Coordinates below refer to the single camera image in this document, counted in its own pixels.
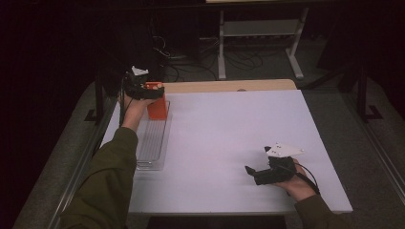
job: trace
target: black cable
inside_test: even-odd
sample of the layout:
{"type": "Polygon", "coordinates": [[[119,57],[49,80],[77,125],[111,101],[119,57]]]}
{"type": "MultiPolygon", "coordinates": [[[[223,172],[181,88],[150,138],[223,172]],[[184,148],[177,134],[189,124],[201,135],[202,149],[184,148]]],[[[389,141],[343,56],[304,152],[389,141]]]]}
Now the black cable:
{"type": "Polygon", "coordinates": [[[289,171],[290,173],[292,173],[292,174],[298,176],[298,177],[301,178],[303,181],[305,181],[305,182],[312,188],[312,190],[313,190],[317,195],[320,195],[320,194],[321,194],[320,191],[319,191],[318,185],[317,185],[317,184],[314,184],[314,183],[312,182],[312,180],[310,180],[307,176],[305,176],[305,175],[303,175],[303,174],[301,174],[301,173],[299,173],[299,172],[291,171],[290,169],[288,169],[288,168],[286,168],[286,167],[284,167],[284,166],[281,166],[281,165],[276,165],[276,166],[277,166],[278,168],[284,169],[284,170],[289,171]]]}
{"type": "Polygon", "coordinates": [[[295,162],[294,162],[294,164],[299,165],[299,166],[301,166],[301,168],[305,169],[305,170],[310,174],[310,176],[313,178],[313,181],[315,182],[316,187],[318,187],[318,182],[316,182],[315,176],[310,172],[309,169],[307,169],[307,168],[306,168],[304,165],[302,165],[302,164],[295,163],[295,162]]]}

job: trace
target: orange block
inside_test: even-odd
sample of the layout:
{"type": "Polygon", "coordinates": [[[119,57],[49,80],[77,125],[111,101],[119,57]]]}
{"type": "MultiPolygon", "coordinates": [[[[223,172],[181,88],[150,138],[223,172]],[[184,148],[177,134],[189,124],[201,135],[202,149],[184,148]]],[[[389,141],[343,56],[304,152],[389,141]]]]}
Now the orange block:
{"type": "MultiPolygon", "coordinates": [[[[146,82],[147,89],[157,89],[162,87],[161,82],[146,82]]],[[[152,120],[166,120],[167,119],[167,105],[166,98],[163,94],[162,98],[156,100],[156,102],[149,104],[147,107],[149,118],[152,120]]]]}

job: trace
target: floor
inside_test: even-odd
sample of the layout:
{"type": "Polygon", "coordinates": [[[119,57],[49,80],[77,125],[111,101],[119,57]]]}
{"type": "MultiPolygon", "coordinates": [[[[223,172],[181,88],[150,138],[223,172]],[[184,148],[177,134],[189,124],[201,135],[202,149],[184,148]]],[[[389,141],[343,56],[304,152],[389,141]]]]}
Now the floor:
{"type": "MultiPolygon", "coordinates": [[[[300,87],[327,73],[315,67],[324,40],[303,40],[300,43],[296,56],[305,78],[297,80],[284,52],[288,39],[272,39],[270,43],[270,40],[244,41],[247,45],[241,45],[238,40],[228,41],[225,47],[227,80],[288,78],[300,87]]],[[[162,62],[165,81],[217,79],[217,55],[211,49],[216,41],[209,42],[198,61],[178,55],[178,58],[162,62]]],[[[397,171],[405,174],[405,156],[401,152],[405,147],[404,120],[390,105],[381,88],[369,80],[368,105],[374,105],[383,119],[365,124],[355,112],[355,88],[351,93],[341,94],[337,90],[339,77],[313,90],[305,90],[303,94],[353,207],[352,213],[342,217],[355,229],[405,228],[403,195],[393,185],[392,170],[387,169],[391,160],[397,171]]],[[[94,108],[94,100],[92,84],[77,103],[71,121],[14,228],[57,228],[54,213],[60,210],[57,206],[77,170],[75,165],[80,154],[88,150],[91,136],[99,135],[94,123],[83,121],[87,112],[94,108]],[[82,135],[76,134],[77,128],[82,135]]],[[[127,225],[128,228],[146,228],[148,220],[148,217],[129,216],[127,225]]],[[[288,229],[302,228],[297,215],[286,216],[286,225],[288,229]]]]}

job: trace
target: white table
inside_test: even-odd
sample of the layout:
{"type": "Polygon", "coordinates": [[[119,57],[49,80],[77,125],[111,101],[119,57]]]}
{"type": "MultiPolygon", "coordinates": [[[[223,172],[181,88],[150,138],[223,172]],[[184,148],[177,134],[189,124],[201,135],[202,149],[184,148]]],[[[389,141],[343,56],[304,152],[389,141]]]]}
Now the white table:
{"type": "MultiPolygon", "coordinates": [[[[296,158],[315,175],[331,210],[352,211],[300,91],[168,93],[166,98],[171,102],[172,123],[164,167],[136,171],[130,213],[293,212],[294,201],[285,191],[257,186],[245,171],[245,165],[267,169],[264,146],[276,142],[304,149],[296,158]]],[[[113,136],[118,115],[116,109],[104,142],[113,136]]]]}

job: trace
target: olive green jacket sleeve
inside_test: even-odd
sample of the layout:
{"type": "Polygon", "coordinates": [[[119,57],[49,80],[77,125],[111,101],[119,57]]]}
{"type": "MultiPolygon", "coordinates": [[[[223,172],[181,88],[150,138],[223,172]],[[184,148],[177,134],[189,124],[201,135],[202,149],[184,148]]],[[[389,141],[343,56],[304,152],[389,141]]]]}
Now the olive green jacket sleeve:
{"type": "Polygon", "coordinates": [[[60,228],[124,228],[137,144],[134,131],[116,130],[113,139],[94,155],[85,180],[60,216],[60,228]]]}
{"type": "Polygon", "coordinates": [[[303,199],[295,209],[306,229],[348,229],[351,228],[341,217],[334,214],[319,195],[303,199]]]}

